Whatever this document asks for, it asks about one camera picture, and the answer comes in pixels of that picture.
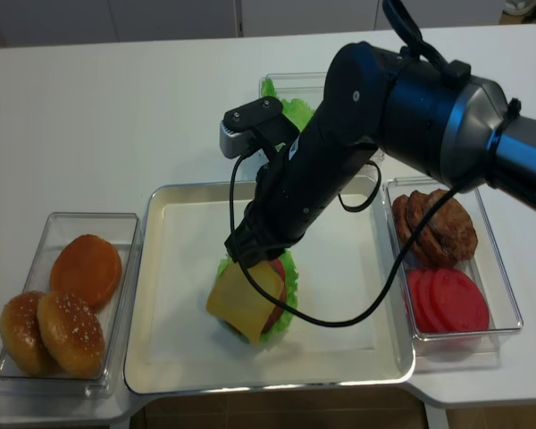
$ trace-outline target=plastic container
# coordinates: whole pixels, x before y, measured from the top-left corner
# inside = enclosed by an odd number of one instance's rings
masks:
[[[326,73],[322,72],[268,74],[260,79],[258,94],[262,96],[262,84],[266,79],[270,79],[280,99],[289,101],[293,98],[300,98],[315,110],[323,100],[325,76]],[[371,159],[381,167],[384,158],[385,154],[378,149]],[[377,172],[372,166],[364,166],[360,173],[377,180]]]
[[[38,244],[22,291],[49,291],[49,276],[55,260],[70,242],[80,235],[94,234],[111,242],[121,257],[122,274],[119,287],[109,303],[97,313],[104,332],[105,361],[91,379],[73,379],[60,373],[49,377],[25,375],[4,349],[0,354],[0,393],[81,396],[104,398],[113,391],[112,381],[121,376],[126,349],[132,301],[135,296],[142,236],[135,214],[53,213]]]
[[[401,248],[395,231],[391,204],[400,195],[410,195],[414,190],[429,194],[442,185],[428,178],[405,178],[388,181],[382,186],[383,205],[387,212],[389,238],[395,258]],[[523,319],[516,304],[514,293],[502,264],[498,246],[494,240],[489,220],[478,190],[458,194],[455,198],[473,219],[478,237],[474,257],[460,262],[456,269],[468,275],[486,298],[490,311],[490,328],[478,332],[421,332],[415,323],[415,315],[410,305],[410,295],[406,275],[419,267],[418,261],[409,253],[399,269],[398,278],[402,286],[409,324],[414,335],[414,347],[418,356],[432,356],[440,353],[477,353],[498,351],[500,344],[523,327]]]

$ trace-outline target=silver tray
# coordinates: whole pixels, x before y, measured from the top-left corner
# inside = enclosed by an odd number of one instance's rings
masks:
[[[363,202],[375,182],[354,178],[347,204]],[[236,222],[254,196],[235,187]],[[278,340],[242,342],[205,311],[229,234],[227,183],[160,188],[147,211],[146,237],[125,361],[138,394],[247,391],[315,385],[400,383],[415,354],[401,291],[362,323],[328,329],[294,319]],[[360,214],[334,201],[292,250],[298,309],[328,320],[360,314],[379,294],[390,255],[381,199]]]

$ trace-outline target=green lettuce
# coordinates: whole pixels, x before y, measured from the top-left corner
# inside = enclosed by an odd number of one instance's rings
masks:
[[[310,105],[304,100],[299,98],[292,98],[290,101],[283,98],[280,99],[276,89],[274,88],[272,79],[265,79],[262,82],[260,95],[262,97],[270,96],[278,98],[284,106],[282,110],[284,116],[290,119],[300,131],[306,127],[307,123],[310,121],[310,119],[312,119],[312,116],[314,116],[315,110],[312,109],[312,107],[310,107]]]
[[[286,304],[288,304],[290,307],[297,308],[298,274],[296,271],[296,265],[292,260],[292,254],[289,252],[289,250],[285,250],[284,253],[279,257],[279,260],[284,268],[284,273],[286,273]],[[216,272],[217,281],[221,274],[224,273],[224,270],[226,270],[226,268],[229,266],[230,262],[232,262],[232,259],[230,259],[229,256],[226,256],[220,262]],[[284,331],[288,329],[289,324],[292,322],[293,317],[294,316],[291,313],[284,310],[282,316],[280,319],[278,319],[278,321],[276,321],[272,329],[269,332],[260,335],[260,342],[267,342],[281,333],[284,333]]]

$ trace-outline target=cheese slice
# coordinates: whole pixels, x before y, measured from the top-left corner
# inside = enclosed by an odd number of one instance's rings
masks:
[[[278,299],[284,282],[270,264],[263,261],[248,268],[252,278],[271,297]],[[275,305],[260,295],[242,273],[238,264],[230,262],[216,282],[206,301],[206,311],[231,324],[254,344]]]

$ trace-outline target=white tabletop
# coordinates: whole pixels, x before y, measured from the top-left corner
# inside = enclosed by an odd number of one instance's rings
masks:
[[[536,118],[536,26],[424,34],[447,58],[520,97],[523,114]],[[378,31],[1,50],[0,312],[21,290],[51,212],[142,217],[164,184],[227,181],[223,113],[257,97],[261,76],[324,72],[359,40],[401,46]],[[523,47],[514,54],[513,46]],[[415,173],[388,159],[383,174]],[[252,177],[249,166],[241,178]],[[499,369],[415,374],[409,388],[440,404],[536,400],[536,214],[490,189],[483,197],[525,326],[503,346]],[[0,397],[0,423],[114,420],[141,403],[122,383],[108,400]]]

